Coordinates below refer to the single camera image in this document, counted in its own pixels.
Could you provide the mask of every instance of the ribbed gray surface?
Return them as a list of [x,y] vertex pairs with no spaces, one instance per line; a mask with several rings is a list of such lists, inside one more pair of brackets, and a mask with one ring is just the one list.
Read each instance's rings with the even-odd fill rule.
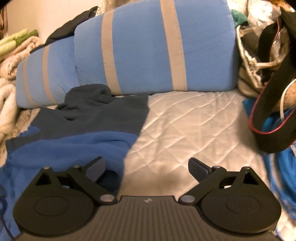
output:
[[57,238],[22,234],[17,241],[279,241],[272,234],[234,237],[202,220],[194,207],[178,204],[172,196],[122,197],[103,206],[82,229]]

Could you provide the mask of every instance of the tan stripe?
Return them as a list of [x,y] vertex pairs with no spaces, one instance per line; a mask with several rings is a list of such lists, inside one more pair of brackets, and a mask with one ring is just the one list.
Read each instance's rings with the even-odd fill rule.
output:
[[54,100],[54,98],[52,96],[52,93],[51,93],[50,87],[49,87],[49,82],[48,82],[47,60],[48,60],[49,46],[50,45],[47,45],[47,46],[44,47],[43,56],[42,56],[43,86],[44,86],[45,94],[46,94],[47,98],[49,99],[49,101],[52,104],[57,104],[57,102]]
[[104,14],[102,20],[101,45],[104,62],[104,70],[106,75],[107,85],[114,95],[122,95],[120,90],[113,54],[112,41],[112,21],[114,10],[108,11]]
[[187,91],[182,37],[174,0],[160,0],[174,91]]
[[36,104],[34,103],[32,96],[30,94],[29,86],[28,86],[28,81],[27,81],[27,63],[28,63],[28,57],[24,59],[24,64],[22,66],[23,68],[23,79],[24,79],[24,87],[25,87],[25,92],[27,99],[32,107],[36,107]]

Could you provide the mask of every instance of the mattress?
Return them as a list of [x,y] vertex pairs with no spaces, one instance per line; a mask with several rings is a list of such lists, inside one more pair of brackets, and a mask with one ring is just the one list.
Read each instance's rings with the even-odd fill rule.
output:
[[[173,195],[178,199],[198,184],[188,172],[191,157],[228,171],[250,166],[268,185],[243,100],[238,90],[150,96],[141,135],[125,158],[119,196]],[[296,225],[285,211],[277,230],[284,241],[296,240]]]

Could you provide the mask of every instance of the bed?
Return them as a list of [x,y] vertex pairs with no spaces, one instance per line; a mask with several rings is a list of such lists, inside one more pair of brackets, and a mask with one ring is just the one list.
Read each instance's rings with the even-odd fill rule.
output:
[[[178,199],[197,184],[188,172],[190,157],[229,171],[251,166],[268,185],[243,100],[236,89],[150,96],[141,135],[125,158],[119,196],[173,195]],[[284,241],[296,239],[296,225],[284,210],[277,231]]]

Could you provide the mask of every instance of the wall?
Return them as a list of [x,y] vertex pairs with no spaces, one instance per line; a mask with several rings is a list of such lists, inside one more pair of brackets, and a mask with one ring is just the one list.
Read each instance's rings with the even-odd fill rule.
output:
[[100,0],[12,0],[7,5],[8,34],[24,28],[37,29],[45,42],[54,30],[99,3]]

